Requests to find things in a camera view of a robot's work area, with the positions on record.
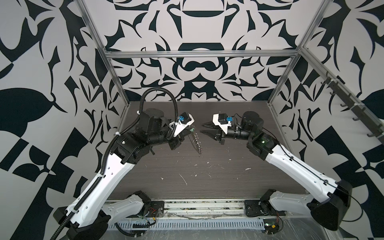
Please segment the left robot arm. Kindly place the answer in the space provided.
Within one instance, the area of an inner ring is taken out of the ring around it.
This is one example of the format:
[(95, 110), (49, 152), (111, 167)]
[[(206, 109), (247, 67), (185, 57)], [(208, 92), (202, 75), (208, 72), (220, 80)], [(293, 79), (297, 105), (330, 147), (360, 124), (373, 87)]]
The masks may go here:
[(123, 132), (116, 133), (107, 147), (102, 166), (81, 195), (69, 206), (58, 208), (54, 218), (59, 227), (51, 237), (57, 239), (64, 228), (68, 240), (99, 240), (109, 226), (125, 217), (144, 216), (151, 199), (142, 191), (111, 205), (105, 202), (116, 186), (153, 147), (168, 144), (178, 148), (192, 133), (194, 118), (189, 113), (176, 114), (171, 121), (159, 109), (138, 111), (138, 117)]

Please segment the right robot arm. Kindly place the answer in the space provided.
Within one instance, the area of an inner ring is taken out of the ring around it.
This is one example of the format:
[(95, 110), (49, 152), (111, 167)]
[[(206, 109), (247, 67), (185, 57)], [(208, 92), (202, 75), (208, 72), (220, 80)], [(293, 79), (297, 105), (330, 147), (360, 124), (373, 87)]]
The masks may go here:
[(226, 139), (246, 140), (252, 154), (282, 170), (307, 191), (298, 195), (269, 189), (255, 207), (247, 208), (248, 217), (293, 212), (312, 217), (330, 231), (339, 229), (351, 205), (352, 185), (345, 180), (336, 181), (296, 157), (263, 131), (264, 120), (258, 113), (247, 111), (240, 121), (227, 114), (214, 114), (203, 127), (203, 134), (222, 145)]

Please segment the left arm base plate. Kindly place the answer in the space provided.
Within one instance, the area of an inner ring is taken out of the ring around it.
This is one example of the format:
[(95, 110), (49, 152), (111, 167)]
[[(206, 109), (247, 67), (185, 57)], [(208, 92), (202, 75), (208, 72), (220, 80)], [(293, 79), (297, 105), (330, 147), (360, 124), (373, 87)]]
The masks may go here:
[(165, 202), (164, 201), (151, 201), (144, 204), (142, 209), (139, 211), (138, 214), (135, 214), (134, 216), (141, 216), (141, 217), (159, 217), (164, 214), (165, 210)]

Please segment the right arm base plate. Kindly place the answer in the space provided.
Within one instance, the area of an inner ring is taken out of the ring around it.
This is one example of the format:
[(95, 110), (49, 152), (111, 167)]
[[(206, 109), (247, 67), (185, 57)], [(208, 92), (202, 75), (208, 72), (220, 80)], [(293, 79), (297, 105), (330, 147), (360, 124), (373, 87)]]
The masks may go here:
[(285, 216), (284, 211), (275, 210), (268, 201), (245, 200), (245, 214), (249, 218), (259, 216)]

